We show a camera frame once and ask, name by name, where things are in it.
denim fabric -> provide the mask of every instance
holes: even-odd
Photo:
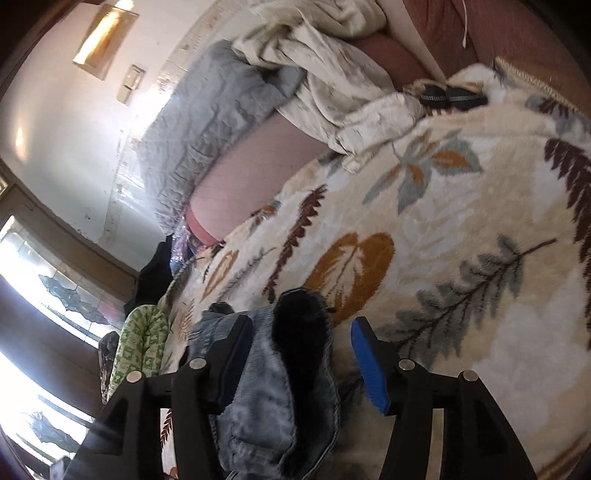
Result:
[[[299,288],[253,312],[227,311],[216,304],[203,312],[189,336],[188,357],[205,356],[239,315],[251,318],[254,339],[234,401],[212,417],[222,468],[236,480],[307,478],[339,427],[326,304]]]

bedspread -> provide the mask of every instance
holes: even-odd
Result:
[[[288,101],[304,72],[263,72],[223,40],[181,79],[137,146],[145,192],[165,235],[173,232],[212,163]]]
[[[394,419],[366,399],[350,346],[359,315],[432,371],[475,370],[540,479],[564,478],[591,438],[591,124],[481,65],[453,80],[483,82],[489,105],[425,117],[355,175],[342,157],[314,160],[161,301],[170,372],[209,304],[251,310],[299,286],[324,295],[342,430],[317,478],[377,478],[388,447]]]

green patterned cloth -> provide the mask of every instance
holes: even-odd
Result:
[[[129,314],[121,331],[108,398],[129,372],[139,370],[146,377],[159,373],[167,336],[168,321],[156,305],[142,305]]]

white wall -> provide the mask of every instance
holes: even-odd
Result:
[[[139,18],[104,82],[72,63],[99,9],[80,4],[41,40],[0,103],[0,157],[57,216],[93,242],[103,235],[119,153],[144,93],[211,3],[135,0]],[[147,73],[126,106],[116,95],[132,64]],[[152,219],[123,207],[108,251],[140,269],[160,240]]]

light switch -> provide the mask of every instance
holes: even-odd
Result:
[[[144,78],[145,70],[139,68],[137,65],[132,65],[129,67],[127,74],[123,80],[123,84],[119,88],[119,92],[117,93],[117,100],[121,103],[127,104],[131,97],[131,93],[137,89],[139,83]]]

